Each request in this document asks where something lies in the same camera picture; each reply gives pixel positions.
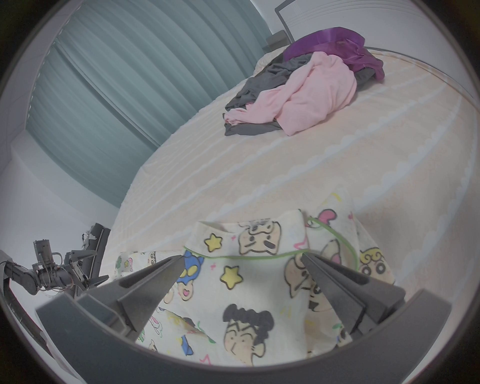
bed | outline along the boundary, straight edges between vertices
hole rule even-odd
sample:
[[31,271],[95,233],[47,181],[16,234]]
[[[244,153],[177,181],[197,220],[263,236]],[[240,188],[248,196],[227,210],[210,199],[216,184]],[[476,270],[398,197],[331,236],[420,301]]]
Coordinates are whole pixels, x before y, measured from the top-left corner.
[[138,171],[100,274],[112,275],[120,252],[182,252],[196,221],[314,209],[341,183],[406,298],[427,288],[454,300],[478,254],[478,106],[435,68],[371,52],[385,80],[294,136],[224,136],[225,104],[245,81],[201,109]]

green trim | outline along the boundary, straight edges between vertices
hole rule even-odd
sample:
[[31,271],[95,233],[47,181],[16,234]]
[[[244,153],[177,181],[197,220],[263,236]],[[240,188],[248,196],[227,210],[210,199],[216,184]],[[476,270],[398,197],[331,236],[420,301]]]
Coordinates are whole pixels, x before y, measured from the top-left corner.
[[184,247],[187,251],[191,252],[195,256],[204,257],[205,259],[244,259],[244,260],[268,260],[268,259],[279,259],[280,257],[287,257],[293,256],[297,253],[304,253],[304,252],[312,252],[310,249],[299,249],[298,251],[292,251],[287,253],[282,253],[280,255],[272,255],[272,256],[206,256],[202,255],[201,253],[197,253]]
[[355,252],[355,248],[352,247],[352,245],[349,243],[347,239],[345,239],[342,235],[340,235],[337,231],[335,231],[331,226],[328,226],[325,223],[322,223],[320,220],[316,219],[315,217],[309,217],[308,220],[313,221],[314,223],[317,223],[319,226],[322,228],[326,229],[328,232],[330,232],[332,235],[334,235],[337,240],[341,243],[343,243],[348,250],[351,252],[352,256],[355,258],[355,270],[358,271],[359,269],[359,256]]

cartoon eye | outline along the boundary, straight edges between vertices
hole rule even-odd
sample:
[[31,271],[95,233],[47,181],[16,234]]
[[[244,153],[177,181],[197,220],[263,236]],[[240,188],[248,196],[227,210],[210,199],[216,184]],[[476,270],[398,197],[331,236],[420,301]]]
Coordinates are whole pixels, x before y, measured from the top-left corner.
[[378,263],[378,264],[377,264],[377,267],[376,267],[376,270],[377,270],[377,273],[378,273],[379,275],[383,274],[383,273],[385,272],[385,270],[386,270],[385,264],[383,264],[383,263]]
[[372,274],[372,270],[370,269],[369,266],[364,266],[361,269],[362,273],[366,274],[367,276],[370,276]]
[[318,295],[318,294],[322,293],[322,290],[320,289],[320,287],[319,287],[318,285],[315,285],[315,286],[313,287],[313,293],[314,293],[315,295]]
[[188,269],[187,275],[188,275],[188,276],[192,276],[192,275],[195,274],[195,272],[197,272],[197,270],[198,270],[198,267],[197,267],[196,265],[192,265],[192,266]]

pillow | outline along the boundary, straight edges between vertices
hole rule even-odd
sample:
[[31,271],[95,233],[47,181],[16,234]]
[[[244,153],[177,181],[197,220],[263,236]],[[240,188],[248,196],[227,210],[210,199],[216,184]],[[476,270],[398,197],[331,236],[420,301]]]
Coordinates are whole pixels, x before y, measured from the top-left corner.
[[284,47],[275,49],[272,52],[268,52],[264,54],[258,61],[257,65],[255,65],[255,70],[253,71],[253,76],[256,76],[259,72],[262,71],[274,58],[276,58],[280,53],[282,53],[285,49],[287,49],[288,45]]

curtain fold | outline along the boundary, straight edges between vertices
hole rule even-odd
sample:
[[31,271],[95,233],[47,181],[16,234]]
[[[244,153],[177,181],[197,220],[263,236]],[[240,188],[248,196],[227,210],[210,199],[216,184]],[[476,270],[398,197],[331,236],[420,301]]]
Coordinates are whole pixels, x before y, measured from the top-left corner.
[[151,154],[252,74],[270,35],[250,0],[86,0],[40,70],[27,130],[120,206]]

